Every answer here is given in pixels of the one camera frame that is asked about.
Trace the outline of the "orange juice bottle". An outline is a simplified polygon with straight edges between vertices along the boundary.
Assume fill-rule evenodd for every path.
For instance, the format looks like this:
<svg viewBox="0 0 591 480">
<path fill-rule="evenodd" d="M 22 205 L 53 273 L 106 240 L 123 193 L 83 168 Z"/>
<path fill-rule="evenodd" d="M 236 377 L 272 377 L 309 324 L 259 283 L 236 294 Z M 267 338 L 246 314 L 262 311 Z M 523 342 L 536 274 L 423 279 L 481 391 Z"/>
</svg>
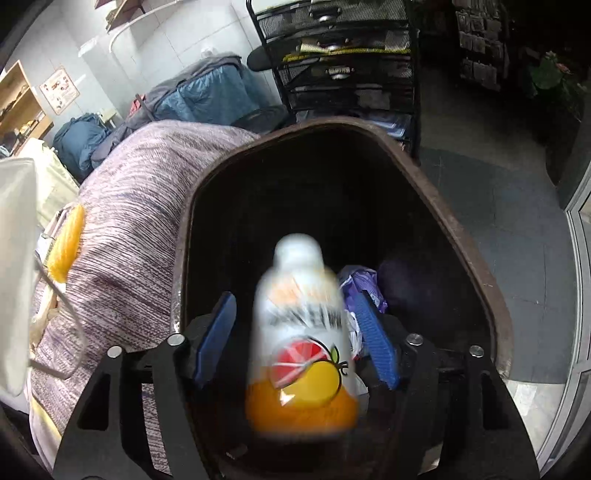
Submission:
<svg viewBox="0 0 591 480">
<path fill-rule="evenodd" d="M 273 439 L 320 439 L 358 422 L 349 316 L 335 274 L 308 235 L 280 239 L 256 287 L 245 417 Z"/>
</svg>

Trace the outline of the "purple plastic bag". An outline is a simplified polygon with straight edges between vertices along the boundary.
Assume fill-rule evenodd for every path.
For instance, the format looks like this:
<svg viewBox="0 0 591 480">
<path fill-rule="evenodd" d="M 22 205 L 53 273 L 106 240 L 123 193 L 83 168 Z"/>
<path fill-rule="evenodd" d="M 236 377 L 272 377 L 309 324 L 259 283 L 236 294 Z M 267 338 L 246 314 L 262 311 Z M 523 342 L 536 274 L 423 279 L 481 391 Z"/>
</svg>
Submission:
<svg viewBox="0 0 591 480">
<path fill-rule="evenodd" d="M 338 274 L 339 289 L 344 297 L 346 311 L 355 311 L 356 295 L 367 291 L 370 294 L 374 304 L 381 313 L 385 313 L 388 308 L 379 286 L 377 271 L 359 265 L 349 265 L 342 269 Z"/>
</svg>

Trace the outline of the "yellow sponge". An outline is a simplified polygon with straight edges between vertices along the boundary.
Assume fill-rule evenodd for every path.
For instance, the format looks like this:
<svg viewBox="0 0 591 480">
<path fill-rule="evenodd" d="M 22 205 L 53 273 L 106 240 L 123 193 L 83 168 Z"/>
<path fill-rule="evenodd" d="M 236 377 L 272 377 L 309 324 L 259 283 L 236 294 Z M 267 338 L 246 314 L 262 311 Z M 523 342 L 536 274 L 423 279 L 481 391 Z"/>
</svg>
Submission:
<svg viewBox="0 0 591 480">
<path fill-rule="evenodd" d="M 49 276 L 58 283 L 66 283 L 68 273 L 77 257 L 84 228 L 85 209 L 75 205 L 65 218 L 46 261 Z"/>
</svg>

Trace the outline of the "dark brown trash bin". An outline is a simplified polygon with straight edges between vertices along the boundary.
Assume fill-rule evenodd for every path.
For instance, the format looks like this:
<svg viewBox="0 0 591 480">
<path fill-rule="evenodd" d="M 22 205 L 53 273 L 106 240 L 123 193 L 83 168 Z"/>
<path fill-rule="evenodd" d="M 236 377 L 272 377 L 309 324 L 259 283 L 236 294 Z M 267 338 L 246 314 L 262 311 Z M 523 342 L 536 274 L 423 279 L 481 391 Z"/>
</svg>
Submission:
<svg viewBox="0 0 591 480">
<path fill-rule="evenodd" d="M 304 233 L 329 268 L 376 269 L 382 326 L 403 373 L 370 379 L 356 429 L 270 442 L 243 413 L 256 282 L 276 242 Z M 192 324 L 224 292 L 238 317 L 197 403 L 201 439 L 225 479 L 531 479 L 536 461 L 503 382 L 511 317 L 470 234 L 381 129 L 346 118 L 300 124 L 216 160 L 180 224 L 173 319 Z"/>
</svg>

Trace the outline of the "cream cloth on chair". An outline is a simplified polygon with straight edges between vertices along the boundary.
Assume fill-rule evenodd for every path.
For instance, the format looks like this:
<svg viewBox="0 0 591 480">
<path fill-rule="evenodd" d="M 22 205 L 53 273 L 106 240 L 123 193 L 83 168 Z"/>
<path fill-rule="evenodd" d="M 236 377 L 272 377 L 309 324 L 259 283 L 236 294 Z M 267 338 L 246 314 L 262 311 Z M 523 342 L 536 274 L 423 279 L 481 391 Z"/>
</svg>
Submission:
<svg viewBox="0 0 591 480">
<path fill-rule="evenodd" d="M 77 199 L 79 185 L 54 149 L 40 139 L 28 139 L 18 156 L 30 158 L 34 162 L 37 219 L 45 228 L 59 210 Z"/>
</svg>

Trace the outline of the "purple striped bed cover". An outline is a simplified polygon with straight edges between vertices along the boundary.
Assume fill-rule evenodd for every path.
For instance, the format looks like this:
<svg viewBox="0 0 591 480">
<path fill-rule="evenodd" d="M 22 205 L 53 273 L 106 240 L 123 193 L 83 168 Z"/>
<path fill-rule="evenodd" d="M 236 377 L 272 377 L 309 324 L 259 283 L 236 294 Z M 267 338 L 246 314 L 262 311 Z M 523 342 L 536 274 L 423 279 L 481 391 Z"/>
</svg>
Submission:
<svg viewBox="0 0 591 480">
<path fill-rule="evenodd" d="M 82 184 L 76 202 L 85 210 L 84 228 L 65 285 L 73 308 L 59 309 L 34 353 L 59 370 L 70 368 L 80 350 L 74 316 L 84 328 L 86 353 L 67 380 L 37 370 L 28 380 L 31 434 L 47 470 L 107 349 L 144 350 L 168 335 L 176 240 L 190 191 L 218 158 L 256 138 L 229 126 L 150 123 Z"/>
</svg>

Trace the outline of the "blue bundle of bedding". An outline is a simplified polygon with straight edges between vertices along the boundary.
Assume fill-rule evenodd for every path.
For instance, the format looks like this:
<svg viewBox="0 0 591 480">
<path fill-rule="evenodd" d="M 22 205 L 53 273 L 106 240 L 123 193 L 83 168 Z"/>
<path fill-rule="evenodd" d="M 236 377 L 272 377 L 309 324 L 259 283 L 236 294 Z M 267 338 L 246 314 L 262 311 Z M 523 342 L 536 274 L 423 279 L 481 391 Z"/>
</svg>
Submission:
<svg viewBox="0 0 591 480">
<path fill-rule="evenodd" d="M 72 118 L 54 135 L 52 148 L 78 184 L 102 164 L 102 159 L 94 159 L 93 155 L 109 134 L 97 114 L 86 113 Z"/>
</svg>

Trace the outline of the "wooden cubby shelf unit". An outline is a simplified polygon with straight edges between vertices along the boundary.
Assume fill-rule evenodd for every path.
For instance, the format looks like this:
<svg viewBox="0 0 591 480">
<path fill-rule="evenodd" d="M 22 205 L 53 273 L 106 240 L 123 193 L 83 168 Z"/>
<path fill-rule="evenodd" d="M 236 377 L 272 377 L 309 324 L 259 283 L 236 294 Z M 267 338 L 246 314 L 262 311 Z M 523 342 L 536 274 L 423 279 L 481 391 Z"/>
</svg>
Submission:
<svg viewBox="0 0 591 480">
<path fill-rule="evenodd" d="M 1 153 L 15 156 L 30 138 L 42 140 L 53 127 L 17 60 L 1 78 Z"/>
</svg>

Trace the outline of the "black round stool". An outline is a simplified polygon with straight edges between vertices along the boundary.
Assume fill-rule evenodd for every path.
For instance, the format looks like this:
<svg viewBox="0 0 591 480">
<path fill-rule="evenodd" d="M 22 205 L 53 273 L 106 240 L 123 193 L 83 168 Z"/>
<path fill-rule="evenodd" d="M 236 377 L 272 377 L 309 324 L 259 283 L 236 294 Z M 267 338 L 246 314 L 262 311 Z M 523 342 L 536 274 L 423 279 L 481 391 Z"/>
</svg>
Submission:
<svg viewBox="0 0 591 480">
<path fill-rule="evenodd" d="M 280 101 L 276 91 L 270 86 L 266 75 L 254 72 L 246 65 L 246 57 L 242 61 L 243 86 L 253 106 L 247 108 L 245 114 L 231 123 L 232 127 L 240 128 L 259 135 L 266 135 L 280 130 L 290 124 L 290 113 Z"/>
</svg>

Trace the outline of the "potted green plant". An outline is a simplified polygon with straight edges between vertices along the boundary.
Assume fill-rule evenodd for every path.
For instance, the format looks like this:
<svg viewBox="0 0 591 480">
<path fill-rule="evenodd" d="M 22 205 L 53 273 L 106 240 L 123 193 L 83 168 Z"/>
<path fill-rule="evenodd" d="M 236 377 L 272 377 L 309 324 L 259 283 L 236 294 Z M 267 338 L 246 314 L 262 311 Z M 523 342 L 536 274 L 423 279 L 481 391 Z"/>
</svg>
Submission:
<svg viewBox="0 0 591 480">
<path fill-rule="evenodd" d="M 537 66 L 530 67 L 529 73 L 535 95 L 556 91 L 568 107 L 581 103 L 587 94 L 587 88 L 552 51 L 546 52 Z"/>
</svg>

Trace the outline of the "blue covered massage bed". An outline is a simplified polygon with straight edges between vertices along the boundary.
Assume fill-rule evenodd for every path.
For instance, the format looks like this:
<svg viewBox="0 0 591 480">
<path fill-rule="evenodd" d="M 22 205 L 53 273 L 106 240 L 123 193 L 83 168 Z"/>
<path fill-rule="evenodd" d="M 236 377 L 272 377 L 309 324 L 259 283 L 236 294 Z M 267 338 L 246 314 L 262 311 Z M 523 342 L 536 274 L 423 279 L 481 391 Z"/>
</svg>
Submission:
<svg viewBox="0 0 591 480">
<path fill-rule="evenodd" d="M 201 59 L 138 98 L 139 107 L 103 141 L 93 158 L 102 162 L 124 139 L 148 123 L 174 120 L 229 126 L 253 104 L 235 53 Z"/>
</svg>

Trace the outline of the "black mesh drawer cart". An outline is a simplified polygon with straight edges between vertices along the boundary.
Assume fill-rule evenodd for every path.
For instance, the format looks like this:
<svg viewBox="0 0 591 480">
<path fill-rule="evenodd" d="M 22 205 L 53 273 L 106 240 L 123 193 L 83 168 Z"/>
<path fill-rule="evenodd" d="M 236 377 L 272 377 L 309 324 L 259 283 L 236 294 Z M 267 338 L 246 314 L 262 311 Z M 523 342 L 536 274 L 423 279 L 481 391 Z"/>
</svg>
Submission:
<svg viewBox="0 0 591 480">
<path fill-rule="evenodd" d="M 259 38 L 247 57 L 269 71 L 297 119 L 349 116 L 384 128 L 412 157 L 421 141 L 419 32 L 409 1 L 246 2 Z"/>
</svg>

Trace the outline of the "white floor lamp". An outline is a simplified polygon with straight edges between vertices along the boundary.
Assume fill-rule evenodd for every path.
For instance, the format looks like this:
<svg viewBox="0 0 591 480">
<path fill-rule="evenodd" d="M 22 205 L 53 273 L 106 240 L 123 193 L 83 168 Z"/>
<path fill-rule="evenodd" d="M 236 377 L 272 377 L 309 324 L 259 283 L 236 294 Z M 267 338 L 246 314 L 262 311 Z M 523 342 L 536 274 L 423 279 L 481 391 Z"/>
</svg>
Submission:
<svg viewBox="0 0 591 480">
<path fill-rule="evenodd" d="M 127 24 L 107 32 L 105 17 L 113 6 L 109 1 L 102 8 L 100 30 L 79 47 L 79 57 L 101 76 L 111 74 L 114 83 L 135 93 L 181 70 L 171 36 L 190 12 L 191 1 L 143 1 L 144 13 L 137 11 Z"/>
</svg>

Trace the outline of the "wall poster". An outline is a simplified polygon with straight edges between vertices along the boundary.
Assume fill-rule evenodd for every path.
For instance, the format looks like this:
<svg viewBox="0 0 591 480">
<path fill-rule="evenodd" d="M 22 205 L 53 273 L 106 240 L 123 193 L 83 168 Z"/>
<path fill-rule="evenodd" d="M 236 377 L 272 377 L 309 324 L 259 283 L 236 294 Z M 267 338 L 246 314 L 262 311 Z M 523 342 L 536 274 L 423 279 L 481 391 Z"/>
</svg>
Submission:
<svg viewBox="0 0 591 480">
<path fill-rule="evenodd" d="M 63 67 L 56 69 L 39 89 L 56 115 L 61 115 L 80 95 Z"/>
</svg>

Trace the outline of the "lower wooden wall shelf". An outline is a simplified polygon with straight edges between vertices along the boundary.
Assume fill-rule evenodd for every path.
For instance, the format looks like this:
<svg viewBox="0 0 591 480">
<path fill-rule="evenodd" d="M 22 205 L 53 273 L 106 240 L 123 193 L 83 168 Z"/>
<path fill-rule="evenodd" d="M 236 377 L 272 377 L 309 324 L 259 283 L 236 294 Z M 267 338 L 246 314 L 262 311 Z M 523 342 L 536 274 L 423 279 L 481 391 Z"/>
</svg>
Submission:
<svg viewBox="0 0 591 480">
<path fill-rule="evenodd" d="M 127 24 L 133 17 L 133 15 L 140 11 L 144 13 L 145 10 L 142 6 L 142 0 L 116 0 L 114 6 L 106 14 L 106 31 L 110 32 L 122 25 Z"/>
</svg>

